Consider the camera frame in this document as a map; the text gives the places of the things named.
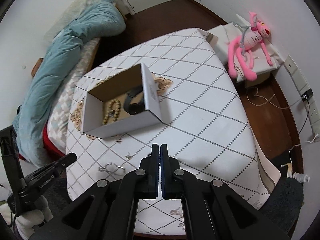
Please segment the red blanket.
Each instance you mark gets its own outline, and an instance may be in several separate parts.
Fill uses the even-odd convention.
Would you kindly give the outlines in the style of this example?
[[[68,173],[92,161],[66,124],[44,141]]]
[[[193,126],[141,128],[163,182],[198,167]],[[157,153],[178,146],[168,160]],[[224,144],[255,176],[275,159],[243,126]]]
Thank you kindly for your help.
[[[43,146],[51,160],[56,161],[66,153],[67,124],[46,124],[43,129]]]

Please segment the white patterned tablecloth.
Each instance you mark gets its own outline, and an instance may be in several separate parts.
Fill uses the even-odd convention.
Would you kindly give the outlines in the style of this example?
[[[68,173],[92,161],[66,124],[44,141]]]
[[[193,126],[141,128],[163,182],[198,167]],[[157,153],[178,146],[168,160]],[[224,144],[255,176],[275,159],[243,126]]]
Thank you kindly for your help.
[[[169,155],[197,178],[222,180],[256,209],[265,204],[279,172],[264,172],[269,162],[208,36],[196,28],[163,35],[115,56],[80,79],[66,142],[66,150],[77,155],[67,169],[71,199],[99,179],[122,178],[138,168],[153,144],[167,144]],[[163,122],[109,139],[82,134],[79,114],[87,91],[138,63],[170,82],[159,97]]]

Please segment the grey white patterned pillow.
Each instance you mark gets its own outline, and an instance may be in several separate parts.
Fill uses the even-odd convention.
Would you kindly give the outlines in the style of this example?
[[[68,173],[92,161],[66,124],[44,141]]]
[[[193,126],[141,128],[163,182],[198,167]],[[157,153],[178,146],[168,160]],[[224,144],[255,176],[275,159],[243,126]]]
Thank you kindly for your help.
[[[67,124],[73,100],[74,91],[79,80],[92,68],[92,64],[99,46],[99,38],[87,42],[80,51],[80,60],[69,72],[55,94],[48,124]]]

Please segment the white cardboard box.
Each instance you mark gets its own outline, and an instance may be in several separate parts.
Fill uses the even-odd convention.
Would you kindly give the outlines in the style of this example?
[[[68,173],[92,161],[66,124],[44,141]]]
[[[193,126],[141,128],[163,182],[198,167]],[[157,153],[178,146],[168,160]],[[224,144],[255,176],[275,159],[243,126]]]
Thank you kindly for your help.
[[[162,122],[156,84],[139,63],[87,92],[81,131],[105,139]]]

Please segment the pink panther plush toy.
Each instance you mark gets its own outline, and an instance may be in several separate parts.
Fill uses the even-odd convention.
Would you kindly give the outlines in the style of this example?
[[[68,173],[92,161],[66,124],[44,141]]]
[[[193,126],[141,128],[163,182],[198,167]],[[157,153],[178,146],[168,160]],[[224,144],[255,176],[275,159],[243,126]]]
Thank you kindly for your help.
[[[234,65],[234,56],[238,59],[244,77],[249,81],[257,79],[253,71],[254,57],[252,49],[261,46],[269,66],[273,66],[271,57],[267,51],[265,39],[271,36],[271,29],[258,18],[256,12],[249,12],[250,26],[246,26],[244,32],[233,39],[228,45],[228,74],[231,78],[238,77]]]

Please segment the white power strip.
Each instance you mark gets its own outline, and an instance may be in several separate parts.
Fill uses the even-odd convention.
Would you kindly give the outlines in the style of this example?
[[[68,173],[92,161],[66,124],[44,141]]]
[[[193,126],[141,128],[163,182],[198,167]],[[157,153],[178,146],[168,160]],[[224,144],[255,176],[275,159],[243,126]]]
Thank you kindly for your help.
[[[301,95],[305,91],[311,88],[305,76],[302,74],[300,68],[297,66],[290,55],[288,55],[285,59],[284,67],[291,76],[291,79],[301,97]],[[310,122],[311,130],[313,132],[313,136],[315,137],[315,140],[319,140],[319,109],[317,107],[314,94],[308,101],[303,101],[303,103],[308,113],[308,119]]]

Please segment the black charger plug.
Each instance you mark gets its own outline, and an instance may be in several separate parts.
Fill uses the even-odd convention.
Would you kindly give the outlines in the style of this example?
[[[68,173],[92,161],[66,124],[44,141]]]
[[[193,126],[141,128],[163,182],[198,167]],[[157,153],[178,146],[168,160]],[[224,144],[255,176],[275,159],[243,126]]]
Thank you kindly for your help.
[[[301,99],[302,99],[302,101],[308,101],[312,96],[313,96],[313,91],[311,88],[309,88],[307,91],[305,91],[301,95]]]

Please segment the teal duvet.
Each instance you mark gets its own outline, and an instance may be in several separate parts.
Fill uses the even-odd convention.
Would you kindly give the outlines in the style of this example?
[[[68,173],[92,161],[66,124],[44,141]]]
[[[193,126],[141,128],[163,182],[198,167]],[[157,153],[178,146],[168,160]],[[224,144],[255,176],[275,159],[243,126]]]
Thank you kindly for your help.
[[[80,60],[81,49],[97,37],[116,36],[125,21],[116,0],[102,0],[84,10],[61,30],[49,46],[12,125],[20,155],[36,167],[50,163],[43,148],[42,133],[49,118],[55,93]]]

